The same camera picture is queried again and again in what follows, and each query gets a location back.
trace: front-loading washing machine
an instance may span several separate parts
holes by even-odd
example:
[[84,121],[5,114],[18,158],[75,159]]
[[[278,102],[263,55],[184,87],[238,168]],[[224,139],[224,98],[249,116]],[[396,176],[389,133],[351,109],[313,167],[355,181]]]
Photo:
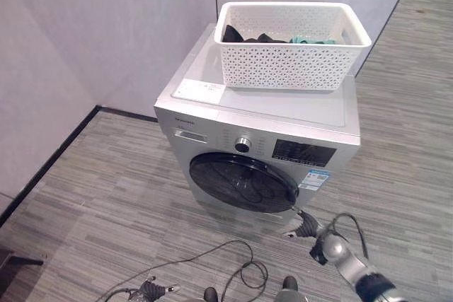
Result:
[[226,88],[209,25],[154,109],[195,199],[285,225],[360,146],[355,79],[333,92]]

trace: teal cloth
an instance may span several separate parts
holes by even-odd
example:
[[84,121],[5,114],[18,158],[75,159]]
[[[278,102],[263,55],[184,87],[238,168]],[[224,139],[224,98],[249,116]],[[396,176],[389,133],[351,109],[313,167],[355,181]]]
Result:
[[308,40],[302,37],[293,37],[289,42],[293,44],[335,44],[335,40],[333,39],[319,41],[319,40]]

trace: washing machine top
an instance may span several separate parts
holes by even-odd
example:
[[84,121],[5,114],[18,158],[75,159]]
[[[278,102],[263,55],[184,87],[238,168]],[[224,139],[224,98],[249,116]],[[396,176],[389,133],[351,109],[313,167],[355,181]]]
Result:
[[227,88],[214,29],[214,24],[207,26],[159,96],[157,107],[209,119],[229,113],[360,135],[353,76],[346,76],[339,89],[330,92]]

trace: washing machine door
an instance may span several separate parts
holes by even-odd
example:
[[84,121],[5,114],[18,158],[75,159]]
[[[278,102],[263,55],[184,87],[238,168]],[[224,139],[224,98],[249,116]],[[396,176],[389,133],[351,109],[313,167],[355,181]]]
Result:
[[296,183],[256,159],[233,153],[203,153],[190,162],[190,176],[206,193],[224,203],[259,212],[281,212],[296,202]]

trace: brand logo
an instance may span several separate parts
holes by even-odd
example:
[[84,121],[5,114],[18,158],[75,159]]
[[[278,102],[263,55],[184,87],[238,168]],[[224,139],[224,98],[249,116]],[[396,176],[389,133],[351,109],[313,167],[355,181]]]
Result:
[[177,117],[175,117],[175,120],[177,120],[178,122],[182,122],[182,123],[187,123],[187,124],[195,125],[195,123],[192,122],[191,120],[182,120],[181,118],[177,118]]

